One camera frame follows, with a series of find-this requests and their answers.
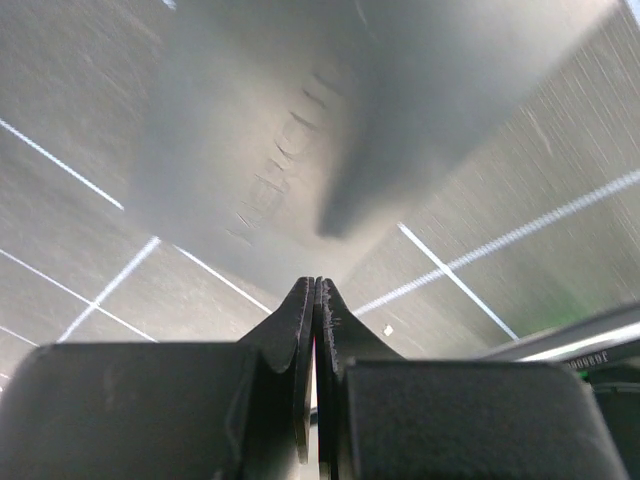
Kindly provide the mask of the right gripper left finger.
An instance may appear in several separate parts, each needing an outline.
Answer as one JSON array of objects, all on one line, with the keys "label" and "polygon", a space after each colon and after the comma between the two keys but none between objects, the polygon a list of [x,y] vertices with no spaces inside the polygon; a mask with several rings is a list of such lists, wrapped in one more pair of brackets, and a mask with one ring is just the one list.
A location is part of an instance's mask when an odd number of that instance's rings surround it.
[{"label": "right gripper left finger", "polygon": [[235,342],[56,343],[1,398],[5,479],[293,479],[309,450],[315,281]]}]

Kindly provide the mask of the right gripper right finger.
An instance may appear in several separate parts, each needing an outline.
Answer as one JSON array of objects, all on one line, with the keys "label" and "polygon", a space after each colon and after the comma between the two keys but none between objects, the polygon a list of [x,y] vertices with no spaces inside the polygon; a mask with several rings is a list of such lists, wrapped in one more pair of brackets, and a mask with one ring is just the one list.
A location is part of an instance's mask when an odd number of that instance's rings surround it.
[{"label": "right gripper right finger", "polygon": [[593,389],[556,363],[408,360],[319,279],[324,479],[626,479]]}]

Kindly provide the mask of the black network switch box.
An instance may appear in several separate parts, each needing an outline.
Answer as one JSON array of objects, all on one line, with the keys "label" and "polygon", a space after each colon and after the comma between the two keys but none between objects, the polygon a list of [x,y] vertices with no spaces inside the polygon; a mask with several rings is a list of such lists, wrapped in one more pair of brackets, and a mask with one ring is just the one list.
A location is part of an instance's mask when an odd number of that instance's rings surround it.
[{"label": "black network switch box", "polygon": [[610,1],[181,1],[126,211],[272,295],[344,278]]}]

